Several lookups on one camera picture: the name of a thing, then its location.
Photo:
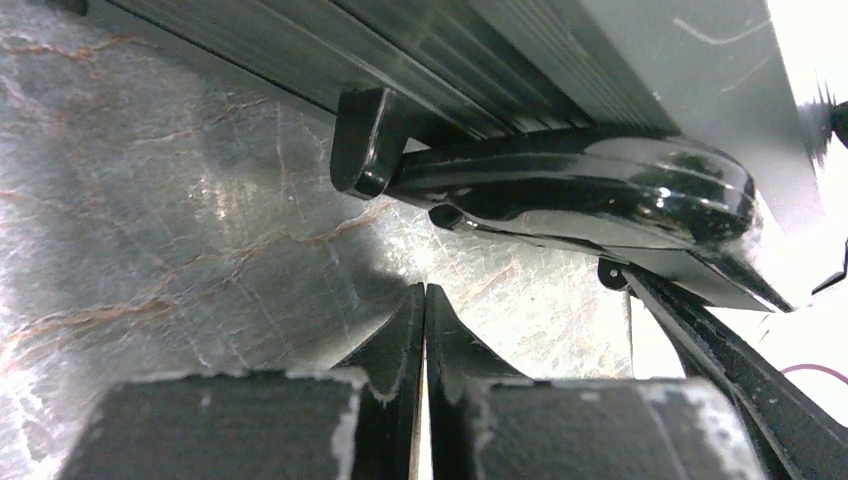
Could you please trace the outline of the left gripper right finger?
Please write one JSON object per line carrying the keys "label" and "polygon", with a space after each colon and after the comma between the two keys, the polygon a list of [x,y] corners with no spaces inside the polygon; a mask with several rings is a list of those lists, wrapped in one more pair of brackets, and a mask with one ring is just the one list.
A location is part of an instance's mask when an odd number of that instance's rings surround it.
{"label": "left gripper right finger", "polygon": [[702,379],[536,380],[425,300],[437,479],[763,479],[730,401]]}

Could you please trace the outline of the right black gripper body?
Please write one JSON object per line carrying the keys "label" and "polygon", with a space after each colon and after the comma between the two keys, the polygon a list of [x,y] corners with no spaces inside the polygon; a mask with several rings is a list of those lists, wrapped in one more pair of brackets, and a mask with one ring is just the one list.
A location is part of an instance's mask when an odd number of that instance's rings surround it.
{"label": "right black gripper body", "polygon": [[647,307],[684,371],[716,385],[734,404],[774,479],[844,479],[847,429],[780,373],[701,300],[637,266],[605,258],[601,283]]}

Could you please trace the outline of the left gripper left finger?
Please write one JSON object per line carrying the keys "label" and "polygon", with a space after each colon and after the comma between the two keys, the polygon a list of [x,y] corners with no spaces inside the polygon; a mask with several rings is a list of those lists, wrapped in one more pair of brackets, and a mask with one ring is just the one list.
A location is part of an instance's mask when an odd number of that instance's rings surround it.
{"label": "left gripper left finger", "polygon": [[326,370],[174,374],[112,387],[64,479],[406,479],[425,288]]}

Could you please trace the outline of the black poker set case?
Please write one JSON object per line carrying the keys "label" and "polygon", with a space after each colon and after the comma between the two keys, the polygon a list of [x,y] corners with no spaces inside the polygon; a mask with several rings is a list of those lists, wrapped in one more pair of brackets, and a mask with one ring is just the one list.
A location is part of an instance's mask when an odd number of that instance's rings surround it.
{"label": "black poker set case", "polygon": [[68,1],[333,123],[348,195],[716,307],[845,274],[833,82],[785,1]]}

